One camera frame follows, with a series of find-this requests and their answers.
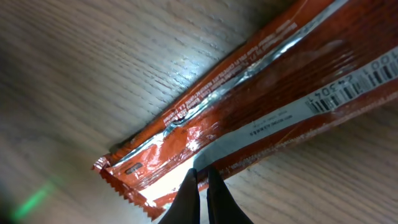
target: barcode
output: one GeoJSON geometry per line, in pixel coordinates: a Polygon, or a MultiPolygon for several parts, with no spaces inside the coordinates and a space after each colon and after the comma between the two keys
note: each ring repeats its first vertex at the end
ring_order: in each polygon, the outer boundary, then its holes
{"type": "Polygon", "coordinates": [[[398,77],[398,47],[364,67],[309,94],[306,106],[314,114],[327,113],[398,77]]]}

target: green light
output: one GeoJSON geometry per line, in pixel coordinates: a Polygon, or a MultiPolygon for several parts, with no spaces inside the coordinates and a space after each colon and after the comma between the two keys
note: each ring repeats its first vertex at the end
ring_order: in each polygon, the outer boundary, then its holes
{"type": "Polygon", "coordinates": [[[30,196],[25,203],[23,203],[15,212],[11,214],[11,219],[14,221],[18,221],[21,218],[24,218],[29,212],[32,211],[35,207],[37,207],[44,198],[54,189],[53,183],[49,182],[45,184],[41,189],[39,189],[35,194],[30,196]]]}

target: table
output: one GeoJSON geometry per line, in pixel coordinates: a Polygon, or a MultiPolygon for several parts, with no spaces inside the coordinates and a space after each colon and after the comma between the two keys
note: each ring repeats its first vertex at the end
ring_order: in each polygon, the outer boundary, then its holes
{"type": "MultiPolygon", "coordinates": [[[[3,0],[1,211],[150,223],[92,163],[292,2],[3,0]]],[[[394,101],[226,183],[254,223],[398,223],[397,137],[394,101]]]]}

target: plastic packaging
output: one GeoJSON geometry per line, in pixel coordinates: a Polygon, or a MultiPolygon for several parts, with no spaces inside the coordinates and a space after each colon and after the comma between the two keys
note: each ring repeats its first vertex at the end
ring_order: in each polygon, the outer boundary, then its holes
{"type": "Polygon", "coordinates": [[[189,168],[224,178],[398,97],[395,0],[302,0],[94,169],[152,219],[189,168]]]}

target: silver stripe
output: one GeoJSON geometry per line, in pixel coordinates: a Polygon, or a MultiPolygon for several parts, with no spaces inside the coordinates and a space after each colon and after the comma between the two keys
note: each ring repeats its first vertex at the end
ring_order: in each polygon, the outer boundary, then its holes
{"type": "Polygon", "coordinates": [[[291,35],[288,39],[280,43],[276,48],[271,50],[268,54],[263,56],[260,60],[250,65],[247,69],[236,75],[234,78],[228,80],[226,83],[219,86],[215,91],[210,93],[205,99],[203,99],[198,105],[188,110],[188,113],[184,118],[171,122],[162,132],[155,134],[140,146],[133,149],[127,155],[119,160],[113,167],[118,167],[133,158],[134,155],[146,150],[153,144],[161,144],[163,139],[166,138],[174,129],[177,127],[184,126],[187,122],[198,116],[201,112],[211,107],[216,102],[219,102],[221,97],[227,92],[242,84],[247,79],[255,76],[261,70],[268,67],[273,61],[278,59],[288,49],[295,46],[300,40],[307,36],[311,31],[318,27],[325,19],[330,17],[336,12],[341,6],[343,6],[348,0],[336,0],[331,3],[326,9],[324,9],[319,15],[315,16],[308,24],[299,29],[295,34],[291,35]]]}

